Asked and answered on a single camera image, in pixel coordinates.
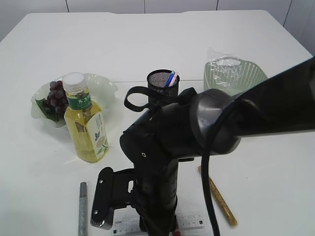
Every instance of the green label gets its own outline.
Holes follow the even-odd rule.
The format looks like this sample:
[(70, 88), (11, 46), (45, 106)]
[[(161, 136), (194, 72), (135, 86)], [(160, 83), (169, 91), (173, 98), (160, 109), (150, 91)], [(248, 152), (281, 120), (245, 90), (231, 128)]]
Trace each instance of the green label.
[(69, 106), (74, 110), (83, 110), (91, 106), (91, 96), (89, 94), (80, 98), (67, 97)]

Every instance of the green strainer basket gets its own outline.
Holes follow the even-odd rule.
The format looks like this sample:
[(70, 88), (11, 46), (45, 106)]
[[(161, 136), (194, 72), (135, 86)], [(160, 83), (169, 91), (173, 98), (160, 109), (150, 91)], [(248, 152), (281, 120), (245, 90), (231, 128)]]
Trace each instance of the green strainer basket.
[(204, 90), (220, 89), (233, 96), (267, 80), (267, 76), (253, 62), (223, 57), (206, 63)]

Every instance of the bunch of grapes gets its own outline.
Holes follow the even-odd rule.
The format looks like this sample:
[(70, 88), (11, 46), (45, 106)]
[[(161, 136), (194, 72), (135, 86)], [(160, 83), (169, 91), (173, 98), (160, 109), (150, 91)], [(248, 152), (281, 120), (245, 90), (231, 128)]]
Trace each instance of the bunch of grapes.
[(47, 114), (56, 113), (64, 115), (69, 104), (62, 81), (53, 81), (50, 83), (50, 92), (47, 99), (43, 101), (43, 106)]

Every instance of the white ruler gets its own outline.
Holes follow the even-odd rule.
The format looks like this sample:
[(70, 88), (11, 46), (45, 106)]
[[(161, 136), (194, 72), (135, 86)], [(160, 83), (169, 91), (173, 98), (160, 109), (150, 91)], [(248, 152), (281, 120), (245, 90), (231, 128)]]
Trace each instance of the white ruler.
[[(178, 233), (175, 236), (198, 236), (204, 235), (202, 230), (204, 226), (204, 214), (186, 213), (176, 214)], [(139, 218), (115, 220), (111, 229), (112, 236), (147, 236), (146, 232), (141, 232), (139, 227)]]

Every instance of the gray pen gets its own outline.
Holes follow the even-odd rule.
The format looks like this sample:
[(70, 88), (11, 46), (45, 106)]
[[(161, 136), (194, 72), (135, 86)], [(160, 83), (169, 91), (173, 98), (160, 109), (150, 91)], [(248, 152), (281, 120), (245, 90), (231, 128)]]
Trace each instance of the gray pen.
[(80, 183), (78, 236), (88, 236), (88, 196), (86, 182)]

